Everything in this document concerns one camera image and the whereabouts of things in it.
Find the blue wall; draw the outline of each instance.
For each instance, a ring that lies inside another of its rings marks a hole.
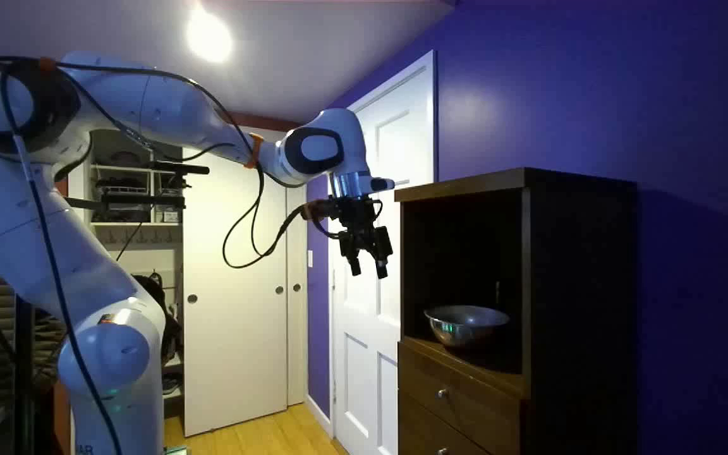
[[[640,454],[728,455],[728,4],[463,0],[336,106],[430,49],[436,179],[546,167],[640,186]],[[326,339],[324,274],[310,270],[310,341]],[[324,411],[326,373],[320,346]]]

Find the wooden cabinet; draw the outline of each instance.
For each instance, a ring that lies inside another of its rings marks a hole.
[[[507,171],[398,191],[398,454],[634,454],[636,188]],[[423,308],[493,306],[445,349]]]

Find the cabinet drawer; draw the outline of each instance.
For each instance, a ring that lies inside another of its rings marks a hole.
[[[487,454],[518,454],[519,399],[516,396],[447,369],[407,344],[398,354],[398,396],[426,407],[426,421],[452,425]]]
[[[459,430],[430,417],[415,399],[403,399],[398,411],[398,454],[401,455],[487,455],[471,446]]]

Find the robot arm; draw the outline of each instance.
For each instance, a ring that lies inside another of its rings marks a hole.
[[[254,166],[279,186],[329,176],[330,197],[303,219],[339,219],[340,254],[379,277],[392,254],[373,227],[373,179],[350,111],[324,111],[279,142],[239,131],[196,85],[88,54],[57,62],[0,58],[0,277],[71,336],[57,378],[71,392],[77,454],[161,454],[163,315],[67,210],[52,177],[86,159],[88,131],[118,130],[135,145],[167,142]]]

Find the black stand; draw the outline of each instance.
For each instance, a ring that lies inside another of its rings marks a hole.
[[[34,454],[34,399],[32,399],[32,326],[34,308],[15,298],[15,373],[13,373],[13,454]]]

